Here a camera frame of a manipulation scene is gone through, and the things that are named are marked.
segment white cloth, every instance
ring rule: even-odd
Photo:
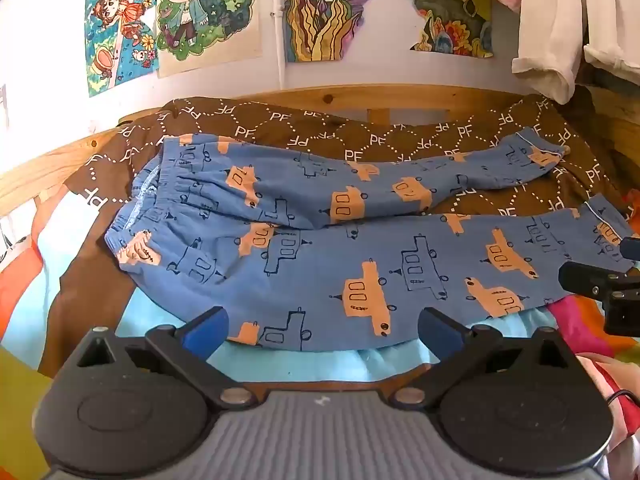
[[[640,0],[522,0],[512,72],[565,104],[574,94],[587,24],[587,62],[640,84]]]
[[[184,25],[185,23],[192,22],[191,13],[189,12],[189,5],[184,6],[184,10],[182,11],[182,17],[180,18],[180,24]]]

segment red fabric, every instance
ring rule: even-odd
[[[593,365],[597,368],[599,373],[602,375],[604,380],[607,381],[609,386],[614,392],[620,391],[620,387],[616,383],[616,381],[611,377],[609,372],[607,372],[600,364],[597,362],[593,362]],[[619,396],[616,399],[620,403],[620,407],[622,408],[622,414],[625,417],[625,425],[626,425],[626,436],[631,436],[640,429],[640,408],[638,408],[634,402],[629,399],[627,396]]]

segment metal screw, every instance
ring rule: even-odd
[[[252,393],[244,388],[227,388],[220,394],[220,400],[225,404],[241,406],[252,399]]]
[[[402,404],[420,404],[424,400],[424,391],[419,388],[400,388],[396,391],[395,398]]]

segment orange car print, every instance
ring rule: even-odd
[[[500,229],[493,229],[495,243],[488,244],[486,253],[489,256],[488,261],[500,272],[508,270],[519,270],[525,276],[531,279],[538,277],[537,272],[529,265],[531,258],[523,258],[513,250],[513,244],[507,241]]]
[[[240,332],[237,336],[227,337],[226,339],[229,341],[235,341],[236,343],[255,346],[258,343],[259,332],[260,326],[256,321],[253,323],[245,321],[242,323]]]
[[[360,164],[351,160],[346,161],[351,166],[351,172],[356,173],[358,178],[363,181],[371,180],[371,175],[379,175],[380,168],[373,164]]]
[[[543,152],[535,146],[531,146],[532,153],[527,155],[532,162],[539,164],[540,166],[548,166],[549,164],[557,164],[560,162],[562,155],[551,152]]]
[[[251,254],[252,247],[265,250],[269,246],[273,232],[274,226],[271,224],[252,222],[249,232],[241,238],[236,238],[238,254],[240,256],[248,256]]]
[[[518,296],[508,288],[503,286],[484,288],[477,278],[465,278],[465,283],[466,290],[470,294],[466,298],[471,301],[477,300],[489,316],[500,317],[524,310],[522,300],[526,297]]]
[[[471,215],[460,215],[457,213],[444,213],[440,217],[440,220],[449,224],[451,230],[456,234],[456,236],[460,236],[465,230],[462,227],[463,220],[469,220]]]
[[[466,162],[465,157],[468,155],[468,152],[456,152],[451,155],[451,160],[454,162]]]
[[[604,222],[600,222],[598,224],[597,229],[600,232],[600,234],[604,236],[604,239],[607,242],[609,242],[611,245],[613,246],[620,245],[620,237],[608,224],[605,224]]]
[[[386,279],[378,275],[375,262],[363,262],[362,278],[345,280],[342,295],[334,298],[342,300],[347,316],[370,317],[374,334],[386,337],[391,334],[389,311],[396,308],[386,304],[382,290],[385,283]]]
[[[229,187],[245,193],[246,198],[244,199],[244,203],[247,206],[256,207],[262,195],[254,191],[254,184],[258,182],[258,179],[255,177],[254,167],[245,166],[244,168],[238,168],[237,166],[233,166],[227,171],[228,176],[225,183]]]
[[[230,143],[242,144],[242,141],[234,139],[233,137],[219,136],[218,137],[218,152],[222,153],[222,155],[226,155],[226,152],[229,151],[229,144]]]
[[[366,193],[357,187],[347,186],[346,191],[335,191],[331,195],[329,217],[332,224],[364,218],[364,201]]]
[[[403,202],[416,202],[420,201],[420,211],[427,209],[433,202],[432,192],[435,189],[427,189],[420,181],[421,176],[404,176],[400,182],[396,182],[391,186]]]
[[[138,231],[129,243],[116,254],[118,263],[135,265],[141,262],[143,264],[158,265],[161,259],[160,254],[147,245],[149,240],[151,240],[150,231]]]

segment wooden slat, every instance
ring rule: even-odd
[[[600,135],[613,141],[622,153],[640,167],[640,124],[612,117],[600,116]]]
[[[371,110],[372,120],[389,124],[390,108],[443,109],[463,115],[487,109],[498,110],[519,98],[519,95],[507,92],[455,86],[350,85],[267,92],[239,99],[319,112],[367,109]],[[159,110],[161,108],[142,110],[122,117],[120,122],[134,121]],[[43,190],[47,196],[46,190],[62,184],[115,133],[116,128],[85,137],[0,175],[0,216]]]
[[[265,92],[239,99],[331,113],[353,109],[500,110],[522,96],[508,92],[438,85],[321,86]]]
[[[595,86],[587,86],[591,92],[591,99],[596,113],[640,124],[640,99],[623,96]]]
[[[367,121],[374,124],[391,124],[389,108],[370,108],[367,110]]]
[[[64,182],[100,150],[119,128],[76,140],[0,175],[0,217]]]

